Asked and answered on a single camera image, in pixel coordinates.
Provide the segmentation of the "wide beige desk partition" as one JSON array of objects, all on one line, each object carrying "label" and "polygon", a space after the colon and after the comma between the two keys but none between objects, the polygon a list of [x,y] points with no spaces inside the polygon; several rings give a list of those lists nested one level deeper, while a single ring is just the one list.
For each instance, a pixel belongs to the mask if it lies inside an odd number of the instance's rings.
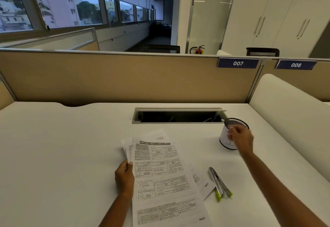
[{"label": "wide beige desk partition", "polygon": [[261,59],[238,69],[217,68],[219,58],[4,48],[0,71],[19,102],[244,103]]}]

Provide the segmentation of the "blue number label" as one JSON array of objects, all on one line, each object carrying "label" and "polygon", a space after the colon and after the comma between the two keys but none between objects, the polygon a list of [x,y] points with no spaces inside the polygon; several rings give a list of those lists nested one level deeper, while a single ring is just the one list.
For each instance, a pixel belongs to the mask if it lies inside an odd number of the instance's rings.
[{"label": "blue number label", "polygon": [[217,68],[255,69],[258,63],[259,59],[252,58],[219,58]]},{"label": "blue number label", "polygon": [[310,71],[314,68],[317,61],[307,60],[294,60],[294,59],[280,59],[275,66],[277,70],[307,70]]}]

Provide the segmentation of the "person's left forearm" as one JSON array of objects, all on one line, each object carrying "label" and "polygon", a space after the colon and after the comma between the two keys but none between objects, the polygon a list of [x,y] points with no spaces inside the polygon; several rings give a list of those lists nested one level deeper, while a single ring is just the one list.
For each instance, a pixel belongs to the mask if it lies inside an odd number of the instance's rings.
[{"label": "person's left forearm", "polygon": [[98,227],[123,227],[133,194],[120,192]]}]

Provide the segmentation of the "white curved desk divider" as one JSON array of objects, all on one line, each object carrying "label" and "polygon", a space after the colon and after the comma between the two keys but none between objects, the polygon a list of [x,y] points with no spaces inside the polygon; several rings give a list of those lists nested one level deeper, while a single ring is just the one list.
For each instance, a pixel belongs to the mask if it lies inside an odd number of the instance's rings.
[{"label": "white curved desk divider", "polygon": [[330,182],[330,105],[265,74],[249,105]]}]

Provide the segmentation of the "silver and green stapler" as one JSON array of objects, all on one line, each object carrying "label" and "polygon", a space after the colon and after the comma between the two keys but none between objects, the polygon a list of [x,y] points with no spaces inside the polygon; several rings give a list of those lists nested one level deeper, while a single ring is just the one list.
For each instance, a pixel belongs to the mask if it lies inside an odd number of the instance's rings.
[{"label": "silver and green stapler", "polygon": [[215,193],[216,193],[216,199],[218,202],[221,201],[221,198],[227,195],[227,197],[232,198],[233,193],[231,190],[225,185],[225,183],[221,180],[217,172],[213,167],[208,168],[208,174],[215,183]]}]

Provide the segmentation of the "black mesh pen cup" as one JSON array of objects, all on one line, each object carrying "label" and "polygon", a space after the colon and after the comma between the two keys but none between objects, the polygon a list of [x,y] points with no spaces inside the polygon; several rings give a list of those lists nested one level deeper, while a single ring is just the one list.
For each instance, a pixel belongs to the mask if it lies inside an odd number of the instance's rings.
[{"label": "black mesh pen cup", "polygon": [[221,135],[219,137],[219,141],[223,147],[229,150],[237,150],[236,145],[233,141],[229,140],[227,134],[229,132],[229,126],[231,125],[243,125],[245,128],[250,129],[249,125],[246,124],[244,121],[238,119],[238,118],[227,118],[224,120],[224,126],[221,132]]}]

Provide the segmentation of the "white printed paper sheet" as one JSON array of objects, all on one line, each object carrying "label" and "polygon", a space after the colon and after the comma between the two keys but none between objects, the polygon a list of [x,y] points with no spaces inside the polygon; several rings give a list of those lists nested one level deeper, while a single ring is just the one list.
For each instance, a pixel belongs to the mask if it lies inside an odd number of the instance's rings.
[{"label": "white printed paper sheet", "polygon": [[214,181],[209,177],[208,170],[192,166],[191,173],[202,199],[205,200],[216,187]]},{"label": "white printed paper sheet", "polygon": [[163,129],[158,129],[151,131],[149,133],[146,133],[144,135],[140,135],[137,137],[127,137],[121,140],[123,153],[125,156],[125,159],[130,160],[131,157],[131,149],[134,144],[134,139],[142,140],[145,142],[165,142],[169,140],[168,134]]}]

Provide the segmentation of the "dark furniture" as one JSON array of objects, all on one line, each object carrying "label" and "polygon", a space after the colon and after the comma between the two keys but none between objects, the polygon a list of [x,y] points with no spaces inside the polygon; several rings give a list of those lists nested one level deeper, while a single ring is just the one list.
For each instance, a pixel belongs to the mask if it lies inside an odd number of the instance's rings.
[{"label": "dark furniture", "polygon": [[149,27],[150,37],[171,37],[171,34],[172,34],[172,24],[154,22]]}]

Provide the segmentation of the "frosted glass door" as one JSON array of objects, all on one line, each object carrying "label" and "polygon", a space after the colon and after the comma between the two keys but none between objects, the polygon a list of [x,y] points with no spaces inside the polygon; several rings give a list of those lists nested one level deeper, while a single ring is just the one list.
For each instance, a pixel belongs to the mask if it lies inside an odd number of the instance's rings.
[{"label": "frosted glass door", "polygon": [[233,0],[192,0],[189,15],[186,54],[201,46],[203,54],[221,50]]}]

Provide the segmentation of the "red fire extinguisher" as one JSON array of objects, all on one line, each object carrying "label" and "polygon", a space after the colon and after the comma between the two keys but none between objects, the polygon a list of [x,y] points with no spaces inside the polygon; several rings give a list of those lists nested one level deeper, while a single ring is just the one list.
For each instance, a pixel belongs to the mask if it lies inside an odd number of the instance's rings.
[{"label": "red fire extinguisher", "polygon": [[191,47],[189,50],[189,53],[202,55],[204,53],[204,49],[205,49],[204,46],[205,45]]}]

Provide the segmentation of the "beige partition with glass band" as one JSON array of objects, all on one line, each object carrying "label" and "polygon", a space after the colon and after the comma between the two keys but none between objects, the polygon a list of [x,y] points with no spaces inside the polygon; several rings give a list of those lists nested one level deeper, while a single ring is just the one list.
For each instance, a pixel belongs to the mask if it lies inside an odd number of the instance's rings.
[{"label": "beige partition with glass band", "polygon": [[82,50],[99,51],[95,28],[46,37],[0,43],[0,49],[39,49],[39,50]]}]

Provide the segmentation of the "white cabinet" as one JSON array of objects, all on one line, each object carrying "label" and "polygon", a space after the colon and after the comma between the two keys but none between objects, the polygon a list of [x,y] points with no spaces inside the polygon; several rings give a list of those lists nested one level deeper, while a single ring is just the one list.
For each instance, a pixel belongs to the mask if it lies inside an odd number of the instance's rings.
[{"label": "white cabinet", "polygon": [[[258,37],[254,31],[265,21]],[[310,22],[300,39],[305,19]],[[330,21],[330,0],[233,0],[221,50],[246,56],[247,47],[277,48],[284,58],[308,58]]]}]

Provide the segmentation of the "black office chair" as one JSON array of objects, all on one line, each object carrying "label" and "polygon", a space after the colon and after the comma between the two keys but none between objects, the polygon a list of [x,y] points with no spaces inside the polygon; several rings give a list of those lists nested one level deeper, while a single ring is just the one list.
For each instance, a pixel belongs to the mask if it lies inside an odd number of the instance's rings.
[{"label": "black office chair", "polygon": [[277,48],[247,47],[246,56],[279,57],[279,50]]},{"label": "black office chair", "polygon": [[148,44],[144,46],[144,52],[180,54],[180,46]]}]

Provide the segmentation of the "printed sheet with tables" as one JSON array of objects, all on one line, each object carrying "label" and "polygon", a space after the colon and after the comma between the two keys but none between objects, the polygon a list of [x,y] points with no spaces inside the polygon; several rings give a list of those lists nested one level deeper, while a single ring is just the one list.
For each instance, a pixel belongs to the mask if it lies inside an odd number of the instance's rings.
[{"label": "printed sheet with tables", "polygon": [[212,227],[181,146],[135,138],[131,149],[133,227]]}]

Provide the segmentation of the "person's left hand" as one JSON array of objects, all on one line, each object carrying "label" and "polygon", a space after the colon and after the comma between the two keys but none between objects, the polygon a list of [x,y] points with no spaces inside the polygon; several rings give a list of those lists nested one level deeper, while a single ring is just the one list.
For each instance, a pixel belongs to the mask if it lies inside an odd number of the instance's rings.
[{"label": "person's left hand", "polygon": [[128,173],[128,160],[124,160],[115,171],[115,182],[119,194],[125,195],[127,198],[132,199],[134,194],[135,177]]}]

